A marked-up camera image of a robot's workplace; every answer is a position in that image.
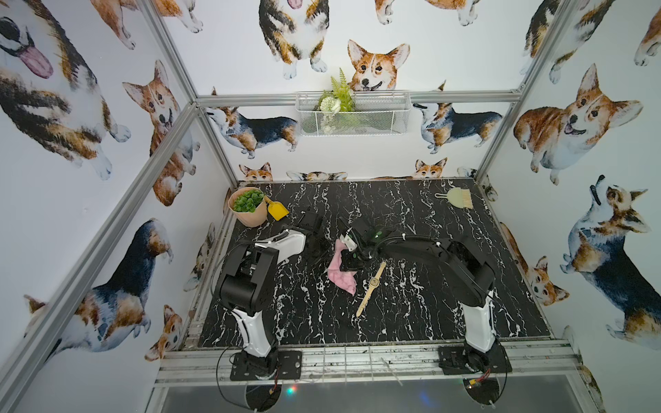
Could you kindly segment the pink cloth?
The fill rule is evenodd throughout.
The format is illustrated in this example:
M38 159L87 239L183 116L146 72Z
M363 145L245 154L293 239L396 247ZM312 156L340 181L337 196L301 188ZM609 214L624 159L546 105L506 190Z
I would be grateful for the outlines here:
M356 271L341 270L342 253L347 250L348 247L340 239L335 241L333 257L326 273L333 284L354 296L356 294Z

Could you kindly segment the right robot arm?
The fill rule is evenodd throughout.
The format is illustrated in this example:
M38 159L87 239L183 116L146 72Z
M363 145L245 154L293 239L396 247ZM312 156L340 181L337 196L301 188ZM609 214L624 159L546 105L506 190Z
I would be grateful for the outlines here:
M461 305L466 327L463 357L483 367L497 342L492 315L496 264L468 237L396 234L373 228L364 220L347 224L339 240L348 248L341 269L357 271L374 260L406 260L440 275Z

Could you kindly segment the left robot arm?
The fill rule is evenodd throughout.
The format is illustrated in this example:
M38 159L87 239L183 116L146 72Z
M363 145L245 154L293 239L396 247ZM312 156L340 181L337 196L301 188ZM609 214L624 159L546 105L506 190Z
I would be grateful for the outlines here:
M261 361L275 352L263 311L275 295L278 266L304 252L322 254L327 249L323 221L321 214L305 211L298 222L275 236L239 243L227 253L214 295L234 316L247 356Z

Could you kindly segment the yellow toy shovel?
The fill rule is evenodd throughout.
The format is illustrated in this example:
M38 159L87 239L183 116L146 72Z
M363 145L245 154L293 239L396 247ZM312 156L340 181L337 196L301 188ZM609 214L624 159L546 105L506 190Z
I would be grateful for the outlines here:
M280 221L289 215L289 210L287 210L287 208L280 201L273 201L272 199L268 198L268 196L265 196L264 200L268 204L268 213L274 220Z

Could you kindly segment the terracotta pot green plant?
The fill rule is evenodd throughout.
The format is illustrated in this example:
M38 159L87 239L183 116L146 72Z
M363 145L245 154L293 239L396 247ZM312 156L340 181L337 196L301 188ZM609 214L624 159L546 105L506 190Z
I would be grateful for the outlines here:
M259 227L267 220L267 203L261 189L253 187L238 189L228 199L227 206L237 220L246 227Z

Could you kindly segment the beige hand brush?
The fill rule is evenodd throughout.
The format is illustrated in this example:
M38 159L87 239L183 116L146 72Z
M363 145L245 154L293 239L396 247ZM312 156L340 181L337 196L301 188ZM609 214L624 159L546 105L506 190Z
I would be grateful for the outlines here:
M469 189L452 188L447 193L436 193L434 196L448 201L455 208L473 209L472 194Z

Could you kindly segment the green fern white flower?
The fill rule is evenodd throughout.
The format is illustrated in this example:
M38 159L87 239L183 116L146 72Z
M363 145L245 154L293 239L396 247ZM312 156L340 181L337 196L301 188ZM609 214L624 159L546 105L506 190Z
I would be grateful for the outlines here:
M320 129L324 134L336 134L352 125L356 111L353 90L342 69L338 77L330 77L332 89L324 91L314 111L318 114Z

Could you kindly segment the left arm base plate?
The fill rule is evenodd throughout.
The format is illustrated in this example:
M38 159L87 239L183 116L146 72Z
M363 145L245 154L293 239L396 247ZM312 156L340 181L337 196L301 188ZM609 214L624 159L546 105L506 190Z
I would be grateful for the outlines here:
M299 380L303 353L272 349L266 357L256 357L242 350L232 362L231 381Z

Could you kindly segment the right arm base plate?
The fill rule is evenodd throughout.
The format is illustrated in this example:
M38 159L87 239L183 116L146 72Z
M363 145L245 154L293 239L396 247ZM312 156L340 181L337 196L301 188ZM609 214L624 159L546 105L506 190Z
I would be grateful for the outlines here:
M437 349L439 367L445 375L465 375L472 373L511 373L512 366L505 348L495 343L486 353L467 344L461 346L441 346Z

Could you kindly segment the aluminium front rail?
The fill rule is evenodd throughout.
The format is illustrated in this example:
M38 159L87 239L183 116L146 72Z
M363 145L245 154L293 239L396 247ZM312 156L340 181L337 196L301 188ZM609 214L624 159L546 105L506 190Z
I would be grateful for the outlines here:
M562 374L574 372L578 356L563 340L504 342L512 371L509 376ZM358 381L447 380L459 374L445 374L439 366L438 343L370 345L301 349L301 376L292 379L283 373L268 380L251 380L246 375L231 380L233 352L190 351L166 356L161 362L155 387L325 384Z

